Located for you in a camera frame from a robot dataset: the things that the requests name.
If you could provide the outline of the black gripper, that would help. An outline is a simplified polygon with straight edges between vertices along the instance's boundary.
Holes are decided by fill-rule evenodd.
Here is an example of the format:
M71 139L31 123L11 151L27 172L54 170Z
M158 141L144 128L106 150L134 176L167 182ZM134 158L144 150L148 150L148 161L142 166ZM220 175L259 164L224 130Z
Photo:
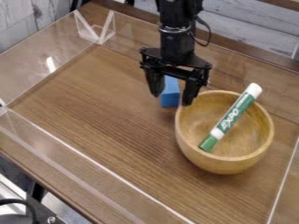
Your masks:
M195 38L195 27L187 29L159 28L162 45L140 49L146 80L151 94L158 97L164 91L164 76L186 81L182 105L190 106L202 86L207 85L211 63L195 53L195 44L204 46Z

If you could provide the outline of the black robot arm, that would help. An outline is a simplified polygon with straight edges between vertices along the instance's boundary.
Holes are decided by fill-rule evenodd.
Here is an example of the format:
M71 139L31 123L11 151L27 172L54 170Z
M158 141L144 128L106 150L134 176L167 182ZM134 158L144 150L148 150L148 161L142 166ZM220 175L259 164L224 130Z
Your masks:
M140 67L151 94L158 97L164 91L164 76L186 81L182 105L192 104L202 86L208 84L211 63L195 54L195 44L207 46L195 38L196 24L200 23L211 30L206 21L199 17L203 11L203 0L156 0L160 13L158 30L160 47L143 47Z

